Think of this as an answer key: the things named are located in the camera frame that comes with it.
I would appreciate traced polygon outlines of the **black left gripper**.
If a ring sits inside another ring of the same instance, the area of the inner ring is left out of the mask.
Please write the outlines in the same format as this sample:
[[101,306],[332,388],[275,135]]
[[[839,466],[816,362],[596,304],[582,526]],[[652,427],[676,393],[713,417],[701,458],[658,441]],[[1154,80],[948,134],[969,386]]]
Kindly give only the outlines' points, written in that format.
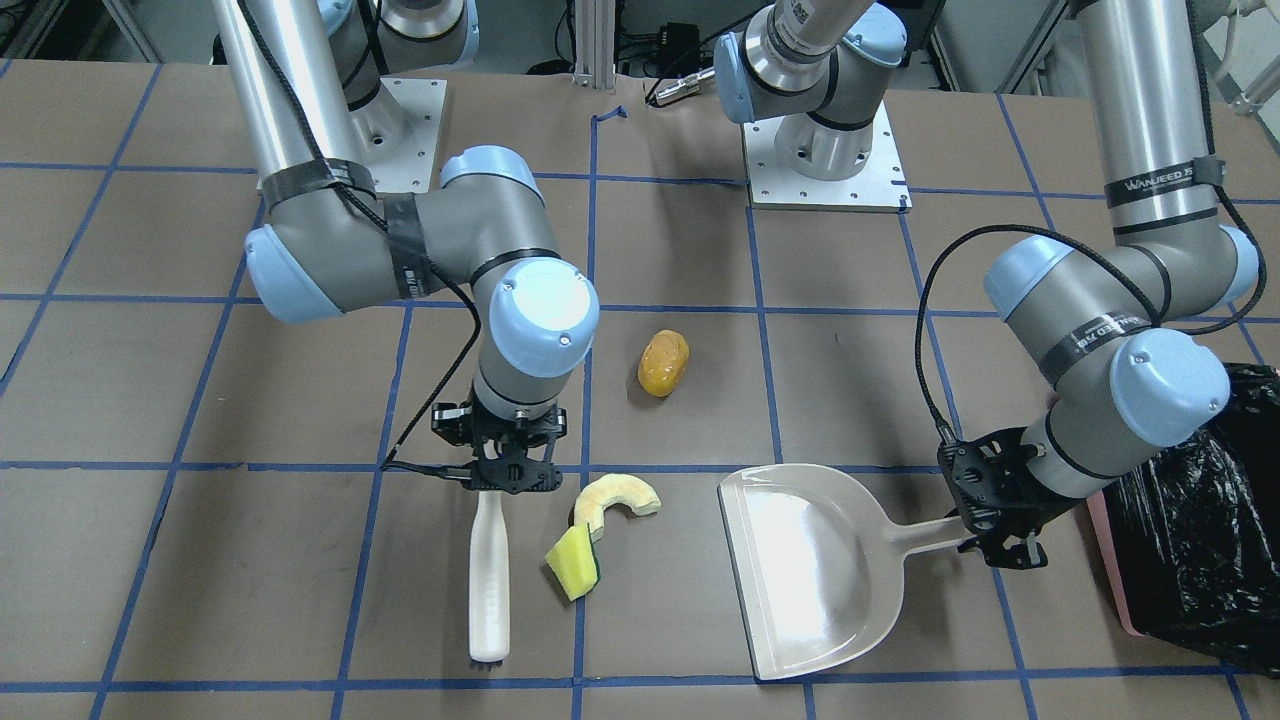
[[948,425],[937,427],[940,470],[955,502],[950,514],[972,533],[957,547],[980,551],[991,568],[1038,569],[1048,564],[1038,536],[1044,524],[1076,505],[1037,480],[1028,462],[1036,456],[1021,442],[1021,428],[963,441]]

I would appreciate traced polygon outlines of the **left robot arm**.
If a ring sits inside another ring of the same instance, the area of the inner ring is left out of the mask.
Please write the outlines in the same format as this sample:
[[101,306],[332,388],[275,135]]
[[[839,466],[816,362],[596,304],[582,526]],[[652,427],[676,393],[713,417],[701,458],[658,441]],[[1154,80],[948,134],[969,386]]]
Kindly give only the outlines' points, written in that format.
[[822,534],[812,524],[860,516],[896,559],[956,547],[993,568],[1042,568],[1038,536],[1048,521],[1188,439],[1225,405],[1222,364],[1193,331],[1167,328],[1226,304],[1247,314],[1266,284],[1265,256],[1245,223],[1219,224],[1231,201],[1213,150],[1196,5],[1070,1],[1068,9],[1085,44],[1115,245],[1096,251],[1016,224],[964,234],[1020,234],[983,286],[1056,404],[1028,427],[959,438],[923,368],[928,300],[942,268],[936,260],[916,310],[913,364],[940,434],[952,515],[899,525],[874,500],[845,500],[856,483],[841,471],[799,464],[797,478],[786,480],[782,464],[750,468],[719,488],[741,575],[818,570]]

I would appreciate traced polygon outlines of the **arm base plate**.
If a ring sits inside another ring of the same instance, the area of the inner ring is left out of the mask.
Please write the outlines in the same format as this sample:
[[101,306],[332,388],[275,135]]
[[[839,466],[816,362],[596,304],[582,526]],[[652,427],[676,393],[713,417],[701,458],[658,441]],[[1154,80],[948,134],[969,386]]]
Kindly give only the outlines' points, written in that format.
[[[253,81],[242,105],[253,142],[260,190],[269,208],[320,188],[312,155],[300,135],[292,106],[271,77]],[[445,109],[445,79],[388,78],[372,100],[348,111],[337,82],[300,88],[317,145],[342,181],[375,193],[424,193],[431,182]]]
[[884,104],[860,129],[837,131],[805,114],[742,126],[755,209],[904,213],[913,201]]

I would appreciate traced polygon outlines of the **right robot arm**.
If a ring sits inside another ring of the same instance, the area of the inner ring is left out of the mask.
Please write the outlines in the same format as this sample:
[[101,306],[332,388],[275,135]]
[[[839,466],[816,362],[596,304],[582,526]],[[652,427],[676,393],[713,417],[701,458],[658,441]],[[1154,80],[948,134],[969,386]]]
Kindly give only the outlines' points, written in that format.
[[220,42],[257,155],[268,223],[246,261],[288,323],[449,290],[477,329],[462,404],[430,398],[431,428],[474,459],[425,473],[467,489],[549,492],[566,433],[558,398],[600,318],[590,279],[557,249],[525,160],[467,149],[428,187],[431,143],[398,104],[396,74],[472,56],[471,1],[218,1]]

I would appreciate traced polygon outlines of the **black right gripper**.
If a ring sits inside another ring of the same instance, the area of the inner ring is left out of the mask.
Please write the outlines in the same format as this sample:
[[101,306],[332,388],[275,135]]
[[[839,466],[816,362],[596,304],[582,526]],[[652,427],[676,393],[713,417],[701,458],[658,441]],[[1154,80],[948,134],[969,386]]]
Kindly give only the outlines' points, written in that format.
[[462,466],[431,466],[433,477],[457,480],[471,491],[508,495],[561,487],[563,473],[550,456],[567,433],[567,413],[557,405],[534,419],[507,420],[477,402],[434,404],[430,415],[433,433],[474,451]]

